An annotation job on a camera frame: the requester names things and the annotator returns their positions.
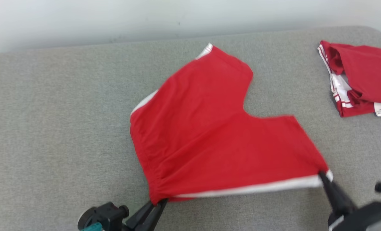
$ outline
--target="teal object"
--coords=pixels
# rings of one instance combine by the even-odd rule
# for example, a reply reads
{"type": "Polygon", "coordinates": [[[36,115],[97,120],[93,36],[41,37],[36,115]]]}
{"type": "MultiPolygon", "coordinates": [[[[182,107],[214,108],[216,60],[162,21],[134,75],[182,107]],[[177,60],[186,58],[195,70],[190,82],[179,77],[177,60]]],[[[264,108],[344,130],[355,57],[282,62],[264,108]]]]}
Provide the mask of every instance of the teal object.
{"type": "Polygon", "coordinates": [[[84,228],[81,231],[102,231],[102,225],[101,223],[97,222],[89,227],[84,228]]]}

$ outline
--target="white background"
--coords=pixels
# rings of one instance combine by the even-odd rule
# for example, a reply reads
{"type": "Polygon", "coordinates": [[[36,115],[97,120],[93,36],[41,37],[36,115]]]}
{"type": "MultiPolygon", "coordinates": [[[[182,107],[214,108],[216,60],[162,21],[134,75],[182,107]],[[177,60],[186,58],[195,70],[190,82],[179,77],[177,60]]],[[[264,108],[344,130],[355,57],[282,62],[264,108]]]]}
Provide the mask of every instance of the white background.
{"type": "Polygon", "coordinates": [[[0,52],[333,25],[381,31],[381,0],[0,0],[0,52]]]}

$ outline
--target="gray cushion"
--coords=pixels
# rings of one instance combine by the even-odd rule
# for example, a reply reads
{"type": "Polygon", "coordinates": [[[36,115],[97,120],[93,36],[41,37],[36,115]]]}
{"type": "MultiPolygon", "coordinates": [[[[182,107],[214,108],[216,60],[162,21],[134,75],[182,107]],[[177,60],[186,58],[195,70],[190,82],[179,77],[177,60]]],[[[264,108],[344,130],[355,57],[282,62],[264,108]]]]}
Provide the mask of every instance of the gray cushion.
{"type": "MultiPolygon", "coordinates": [[[[255,73],[248,113],[294,114],[354,201],[379,199],[381,117],[339,117],[322,39],[381,47],[374,29],[338,27],[0,54],[0,230],[71,231],[91,206],[146,203],[130,112],[208,42],[255,73]]],[[[157,230],[325,230],[329,212],[322,188],[195,199],[169,203],[157,230]]]]}

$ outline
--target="care label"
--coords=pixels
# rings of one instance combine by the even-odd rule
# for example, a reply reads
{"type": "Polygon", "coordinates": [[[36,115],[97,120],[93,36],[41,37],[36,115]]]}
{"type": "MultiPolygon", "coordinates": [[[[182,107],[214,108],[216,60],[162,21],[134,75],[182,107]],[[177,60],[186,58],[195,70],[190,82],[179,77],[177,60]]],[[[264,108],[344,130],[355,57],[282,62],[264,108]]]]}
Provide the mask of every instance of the care label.
{"type": "Polygon", "coordinates": [[[377,116],[381,117],[381,103],[374,103],[374,111],[377,116]]]}

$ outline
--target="red shorts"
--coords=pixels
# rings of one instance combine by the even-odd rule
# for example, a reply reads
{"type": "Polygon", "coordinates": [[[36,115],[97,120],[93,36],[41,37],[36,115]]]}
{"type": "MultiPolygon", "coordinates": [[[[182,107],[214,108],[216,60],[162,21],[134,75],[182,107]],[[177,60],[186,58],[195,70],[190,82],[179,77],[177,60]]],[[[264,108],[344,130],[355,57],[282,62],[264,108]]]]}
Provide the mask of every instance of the red shorts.
{"type": "Polygon", "coordinates": [[[250,67],[209,44],[131,114],[151,201],[318,187],[328,166],[291,115],[259,118],[243,101],[250,67]]]}
{"type": "Polygon", "coordinates": [[[381,104],[381,48],[321,41],[318,51],[340,116],[375,112],[381,104]]]}

